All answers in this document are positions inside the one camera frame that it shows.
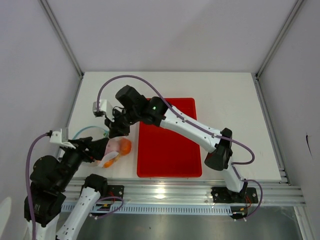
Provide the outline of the orange pumpkin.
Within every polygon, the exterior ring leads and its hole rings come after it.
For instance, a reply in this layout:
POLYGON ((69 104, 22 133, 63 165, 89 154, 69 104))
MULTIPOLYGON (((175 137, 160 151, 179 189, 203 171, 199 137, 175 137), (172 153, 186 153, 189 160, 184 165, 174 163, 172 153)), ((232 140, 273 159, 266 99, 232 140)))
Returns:
POLYGON ((115 159, 113 158, 113 159, 110 159, 110 160, 108 160, 108 161, 106 161, 104 164, 103 164, 103 168, 109 168, 110 166, 112 166, 113 164, 114 164, 114 162, 115 162, 115 159))

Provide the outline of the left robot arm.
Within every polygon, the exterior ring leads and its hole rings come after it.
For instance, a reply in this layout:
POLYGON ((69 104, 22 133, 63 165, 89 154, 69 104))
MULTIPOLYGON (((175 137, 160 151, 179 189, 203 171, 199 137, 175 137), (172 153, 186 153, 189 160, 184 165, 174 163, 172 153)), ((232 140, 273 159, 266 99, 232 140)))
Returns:
POLYGON ((51 155, 43 156, 34 163, 30 173, 32 151, 39 140, 48 136, 49 134, 45 133, 33 140, 26 158, 27 197, 24 200, 24 218, 30 224, 28 228, 32 240, 35 240, 40 232, 37 224, 45 228, 61 212, 66 199, 63 193, 80 165, 83 162, 102 160, 109 143, 108 138, 93 140, 92 137, 85 137, 68 140, 71 147, 61 147, 64 150, 61 160, 51 155))

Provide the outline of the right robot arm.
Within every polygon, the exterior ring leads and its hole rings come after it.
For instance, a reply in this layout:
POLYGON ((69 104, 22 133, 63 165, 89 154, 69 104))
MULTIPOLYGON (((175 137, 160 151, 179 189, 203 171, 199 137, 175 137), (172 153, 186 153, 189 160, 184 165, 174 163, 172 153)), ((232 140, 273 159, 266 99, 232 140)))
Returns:
POLYGON ((132 86, 122 87, 115 95, 121 103, 120 110, 113 109, 106 99, 100 99, 96 106, 105 116, 109 137, 122 137, 130 133, 130 127, 141 122, 175 132, 207 151, 204 163, 222 174, 226 189, 224 193, 234 202, 246 197, 247 184, 232 166, 233 132, 224 128, 217 130, 199 123, 181 112, 163 97, 146 98, 132 86))

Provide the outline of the orange fruit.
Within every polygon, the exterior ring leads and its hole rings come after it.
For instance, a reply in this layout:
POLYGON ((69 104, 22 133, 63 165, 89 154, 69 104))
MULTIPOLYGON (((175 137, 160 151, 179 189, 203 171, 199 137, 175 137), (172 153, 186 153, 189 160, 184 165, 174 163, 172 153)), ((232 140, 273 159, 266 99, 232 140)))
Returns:
POLYGON ((131 152, 132 142, 127 138, 121 138, 119 141, 119 154, 126 156, 131 152))

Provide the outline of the clear zip top bag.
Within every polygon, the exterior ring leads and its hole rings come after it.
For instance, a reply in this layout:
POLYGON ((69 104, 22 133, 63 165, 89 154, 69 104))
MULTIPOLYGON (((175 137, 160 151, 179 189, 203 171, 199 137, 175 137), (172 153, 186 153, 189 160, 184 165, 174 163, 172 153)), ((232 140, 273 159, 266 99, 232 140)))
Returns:
MULTIPOLYGON (((109 130, 103 127, 99 126, 87 126, 82 129, 80 129, 72 138, 73 140, 77 140, 79 138, 85 138, 85 137, 92 137, 93 141, 100 140, 102 138, 109 138, 109 130)), ((120 155, 120 146, 119 146, 119 140, 121 138, 125 137, 115 137, 109 140, 105 155, 102 160, 95 160, 92 163, 83 163, 85 166, 88 167, 100 167, 103 168, 103 164, 111 159, 114 159, 114 163, 116 163, 121 157, 124 157, 125 155, 120 155)))

